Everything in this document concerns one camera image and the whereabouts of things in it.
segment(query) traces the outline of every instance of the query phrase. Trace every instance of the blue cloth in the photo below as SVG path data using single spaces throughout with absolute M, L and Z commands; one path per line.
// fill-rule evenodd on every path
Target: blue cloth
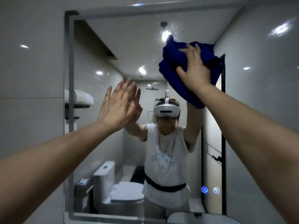
M 211 70 L 211 84 L 216 85 L 222 72 L 223 64 L 219 58 L 214 55 L 214 45 L 202 44 L 196 41 L 191 42 L 190 45 L 195 46 L 196 43 L 200 47 L 203 64 Z M 184 85 L 176 72 L 178 66 L 181 66 L 184 71 L 187 71 L 186 54 L 178 50 L 185 48 L 187 48 L 186 43 L 176 42 L 172 36 L 169 36 L 166 41 L 166 46 L 163 48 L 163 60 L 159 63 L 159 71 L 182 98 L 198 109 L 204 108 L 204 104 Z

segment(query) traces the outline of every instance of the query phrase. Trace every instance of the graphic print on shirt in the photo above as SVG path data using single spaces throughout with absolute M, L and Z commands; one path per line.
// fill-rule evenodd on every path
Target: graphic print on shirt
M 169 171 L 170 167 L 175 164 L 175 162 L 172 161 L 172 157 L 168 155 L 167 151 L 165 153 L 161 151 L 156 153 L 155 151 L 155 155 L 152 156 L 152 161 L 157 161 L 159 168 L 165 169 L 167 172 Z

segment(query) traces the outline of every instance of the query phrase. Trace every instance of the white vr headset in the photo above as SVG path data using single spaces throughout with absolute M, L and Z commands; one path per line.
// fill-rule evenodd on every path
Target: white vr headset
M 165 101 L 156 101 L 154 112 L 157 118 L 169 117 L 172 119 L 178 119 L 180 117 L 181 110 L 177 103 L 169 101 L 169 97 L 166 97 Z

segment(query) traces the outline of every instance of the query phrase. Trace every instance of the toilet lid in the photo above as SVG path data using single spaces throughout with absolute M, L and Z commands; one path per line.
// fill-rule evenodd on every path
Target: toilet lid
M 136 203 L 143 201 L 143 184 L 120 182 L 111 195 L 111 203 Z

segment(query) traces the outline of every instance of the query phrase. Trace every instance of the ceiling panel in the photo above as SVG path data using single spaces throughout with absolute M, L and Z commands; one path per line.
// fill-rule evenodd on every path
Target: ceiling panel
M 163 80 L 159 73 L 162 60 L 163 31 L 172 33 L 176 41 L 214 43 L 239 9 L 214 9 L 179 13 L 139 15 L 88 20 L 88 24 L 114 53 L 110 62 L 126 77 L 140 79 L 144 67 L 145 80 Z M 163 30 L 160 23 L 166 21 Z

